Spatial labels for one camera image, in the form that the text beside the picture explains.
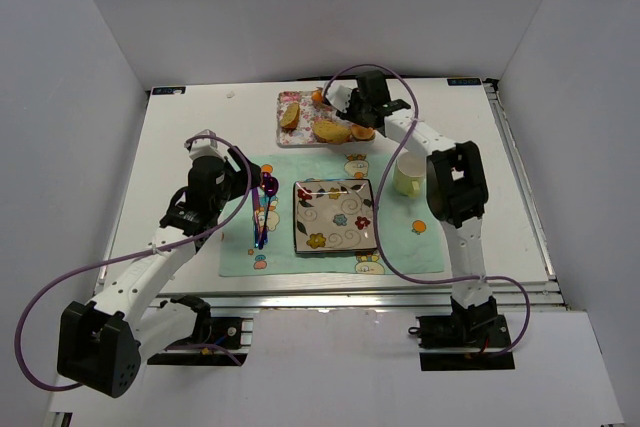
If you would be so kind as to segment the sliced bread piece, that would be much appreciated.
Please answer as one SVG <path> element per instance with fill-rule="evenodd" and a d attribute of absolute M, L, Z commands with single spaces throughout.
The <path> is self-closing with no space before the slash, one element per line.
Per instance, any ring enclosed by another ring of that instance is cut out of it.
<path fill-rule="evenodd" d="M 315 121 L 312 132 L 318 141 L 329 144 L 343 144 L 351 137 L 349 128 L 326 119 Z"/>

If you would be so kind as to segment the square floral ceramic plate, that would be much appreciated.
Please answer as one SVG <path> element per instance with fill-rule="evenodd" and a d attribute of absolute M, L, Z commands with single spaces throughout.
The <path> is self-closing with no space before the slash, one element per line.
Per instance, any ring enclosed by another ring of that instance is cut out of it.
<path fill-rule="evenodd" d="M 298 255 L 374 251 L 374 195 L 369 180 L 298 181 L 293 187 L 294 248 Z"/>

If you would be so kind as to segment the round bread bun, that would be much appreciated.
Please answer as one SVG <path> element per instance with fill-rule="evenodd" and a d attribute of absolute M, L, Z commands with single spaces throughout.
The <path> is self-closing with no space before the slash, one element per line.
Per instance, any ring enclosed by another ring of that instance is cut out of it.
<path fill-rule="evenodd" d="M 376 130 L 370 127 L 352 125 L 351 135 L 356 141 L 369 141 L 375 137 Z"/>

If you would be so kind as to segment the orange glossy bread roll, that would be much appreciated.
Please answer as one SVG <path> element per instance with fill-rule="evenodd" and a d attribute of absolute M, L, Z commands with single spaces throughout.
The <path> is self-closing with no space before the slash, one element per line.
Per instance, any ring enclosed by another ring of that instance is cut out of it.
<path fill-rule="evenodd" d="M 316 89 L 311 94 L 311 100 L 314 104 L 324 104 L 325 97 L 323 95 L 323 91 L 321 89 Z"/>

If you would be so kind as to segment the mint green cartoon placemat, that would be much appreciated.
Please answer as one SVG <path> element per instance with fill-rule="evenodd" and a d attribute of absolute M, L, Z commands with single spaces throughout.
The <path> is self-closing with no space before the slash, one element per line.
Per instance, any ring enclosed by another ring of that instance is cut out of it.
<path fill-rule="evenodd" d="M 247 277 L 303 273 L 388 275 L 393 267 L 405 274 L 439 273 L 445 263 L 439 224 L 426 202 L 399 194 L 391 182 L 379 192 L 379 180 L 389 161 L 384 154 L 318 153 L 272 155 L 257 158 L 262 169 L 279 181 L 273 197 L 264 247 L 254 247 L 252 201 L 248 201 L 222 230 L 219 273 Z M 298 181 L 365 178 L 373 195 L 374 251 L 346 254 L 298 255 L 294 248 L 293 187 Z M 261 232 L 267 197 L 260 195 Z"/>

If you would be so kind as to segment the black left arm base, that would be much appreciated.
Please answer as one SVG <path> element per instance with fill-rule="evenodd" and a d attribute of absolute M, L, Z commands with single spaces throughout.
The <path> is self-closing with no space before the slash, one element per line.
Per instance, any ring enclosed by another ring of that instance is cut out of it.
<path fill-rule="evenodd" d="M 157 308 L 187 307 L 197 316 L 190 337 L 173 342 L 168 350 L 147 360 L 149 366 L 241 367 L 247 359 L 251 330 L 248 318 L 214 315 L 203 299 L 194 296 L 163 299 Z"/>

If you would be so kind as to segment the floral serving tray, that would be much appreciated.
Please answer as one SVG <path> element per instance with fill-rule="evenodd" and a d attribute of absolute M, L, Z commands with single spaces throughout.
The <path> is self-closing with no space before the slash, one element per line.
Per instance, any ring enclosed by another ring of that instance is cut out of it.
<path fill-rule="evenodd" d="M 314 136 L 312 132 L 312 125 L 317 120 L 330 120 L 349 128 L 350 131 L 351 126 L 355 125 L 346 120 L 334 118 L 328 115 L 326 112 L 318 109 L 318 104 L 314 104 L 311 100 L 311 94 L 313 91 L 283 91 L 279 93 L 276 108 L 276 143 L 279 147 L 312 147 L 329 144 L 318 141 Z M 284 110 L 292 102 L 298 102 L 300 105 L 299 123 L 295 130 L 283 130 L 279 125 L 279 121 L 284 113 Z M 356 141 L 351 135 L 349 141 L 346 143 L 367 143 L 372 142 L 374 139 L 375 137 L 369 141 Z"/>

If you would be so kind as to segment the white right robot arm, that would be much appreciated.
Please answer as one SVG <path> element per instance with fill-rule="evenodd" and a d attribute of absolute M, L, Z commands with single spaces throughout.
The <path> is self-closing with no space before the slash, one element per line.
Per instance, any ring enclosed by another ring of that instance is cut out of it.
<path fill-rule="evenodd" d="M 496 301 L 484 279 L 482 218 L 489 192 L 479 147 L 455 142 L 419 119 L 417 98 L 393 100 L 384 73 L 370 70 L 356 76 L 349 94 L 325 89 L 340 118 L 372 128 L 398 144 L 426 168 L 426 202 L 445 234 L 451 273 L 452 313 L 422 326 L 447 346 L 483 341 L 497 318 Z"/>

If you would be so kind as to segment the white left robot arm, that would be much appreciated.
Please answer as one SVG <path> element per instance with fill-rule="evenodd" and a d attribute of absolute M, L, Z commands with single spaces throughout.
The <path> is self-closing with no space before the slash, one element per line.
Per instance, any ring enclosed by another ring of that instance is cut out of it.
<path fill-rule="evenodd" d="M 159 222 L 149 254 L 134 260 L 87 303 L 72 302 L 63 311 L 58 373 L 118 398 L 149 358 L 178 341 L 203 341 L 211 318 L 204 300 L 184 295 L 153 314 L 147 310 L 209 239 L 225 205 L 260 180 L 260 167 L 238 153 L 194 160 L 186 186 L 175 192 Z"/>

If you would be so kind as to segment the iridescent purple spoon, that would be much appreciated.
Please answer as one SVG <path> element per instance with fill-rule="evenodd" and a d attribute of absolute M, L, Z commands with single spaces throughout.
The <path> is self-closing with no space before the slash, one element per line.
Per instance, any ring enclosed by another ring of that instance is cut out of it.
<path fill-rule="evenodd" d="M 277 194 L 278 190 L 279 190 L 279 181 L 277 178 L 275 178 L 273 175 L 271 175 L 270 173 L 265 172 L 263 175 L 263 190 L 264 193 L 267 197 L 267 204 L 265 207 L 265 213 L 264 213 L 264 222 L 263 222 L 263 228 L 262 228 L 262 232 L 258 241 L 258 249 L 262 250 L 264 247 L 264 244 L 266 242 L 267 239 L 267 235 L 268 235 L 268 219 L 269 219 L 269 212 L 270 212 L 270 206 L 271 206 L 271 202 L 273 197 Z"/>

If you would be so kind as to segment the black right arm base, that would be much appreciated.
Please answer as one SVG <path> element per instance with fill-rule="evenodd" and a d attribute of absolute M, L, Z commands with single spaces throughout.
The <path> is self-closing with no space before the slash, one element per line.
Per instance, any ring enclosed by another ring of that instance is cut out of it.
<path fill-rule="evenodd" d="M 513 370 L 511 337 L 494 297 L 479 306 L 451 302 L 448 315 L 421 316 L 408 334 L 418 340 L 423 372 Z"/>

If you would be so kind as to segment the metal tongs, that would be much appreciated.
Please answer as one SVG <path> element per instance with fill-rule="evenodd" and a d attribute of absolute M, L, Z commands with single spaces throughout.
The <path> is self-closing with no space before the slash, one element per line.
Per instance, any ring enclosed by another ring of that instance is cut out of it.
<path fill-rule="evenodd" d="M 317 108 L 326 112 L 328 115 L 338 118 L 341 120 L 348 119 L 348 103 L 338 103 L 338 105 L 333 105 L 330 103 L 320 103 L 317 105 Z"/>

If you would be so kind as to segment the iridescent purple knife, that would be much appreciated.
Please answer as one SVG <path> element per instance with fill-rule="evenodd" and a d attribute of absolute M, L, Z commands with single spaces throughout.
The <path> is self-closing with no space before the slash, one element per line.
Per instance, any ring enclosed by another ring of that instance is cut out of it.
<path fill-rule="evenodd" d="M 255 187 L 251 190 L 252 201 L 252 221 L 254 232 L 254 247 L 257 248 L 261 238 L 261 224 L 259 221 L 260 214 L 260 187 Z"/>

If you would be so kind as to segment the small bread slice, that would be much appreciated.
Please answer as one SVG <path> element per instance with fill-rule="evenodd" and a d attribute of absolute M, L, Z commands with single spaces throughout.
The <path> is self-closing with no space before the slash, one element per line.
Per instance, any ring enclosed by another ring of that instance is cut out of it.
<path fill-rule="evenodd" d="M 292 102 L 284 110 L 279 121 L 279 125 L 283 130 L 295 130 L 299 123 L 300 105 L 298 102 Z"/>

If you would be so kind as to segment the pale yellow mug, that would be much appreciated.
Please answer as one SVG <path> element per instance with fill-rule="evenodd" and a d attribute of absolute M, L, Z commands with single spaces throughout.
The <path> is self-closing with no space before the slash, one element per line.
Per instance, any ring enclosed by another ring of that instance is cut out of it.
<path fill-rule="evenodd" d="M 402 153 L 395 162 L 394 189 L 409 198 L 420 196 L 426 179 L 426 160 L 409 152 Z"/>

